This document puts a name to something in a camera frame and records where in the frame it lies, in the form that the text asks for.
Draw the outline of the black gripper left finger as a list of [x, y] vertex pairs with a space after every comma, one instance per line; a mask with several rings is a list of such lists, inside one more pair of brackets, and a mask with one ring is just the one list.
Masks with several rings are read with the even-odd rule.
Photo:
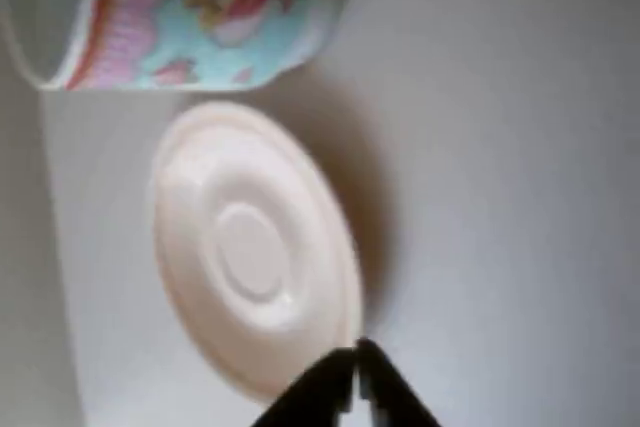
[[288, 387], [253, 426], [338, 426], [340, 416], [351, 407], [355, 368], [354, 348], [332, 350]]

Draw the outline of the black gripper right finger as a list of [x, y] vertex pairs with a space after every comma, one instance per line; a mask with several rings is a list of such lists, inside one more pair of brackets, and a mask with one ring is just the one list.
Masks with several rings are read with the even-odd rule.
[[356, 359], [360, 395], [369, 402], [373, 426], [441, 427], [373, 340], [358, 340]]

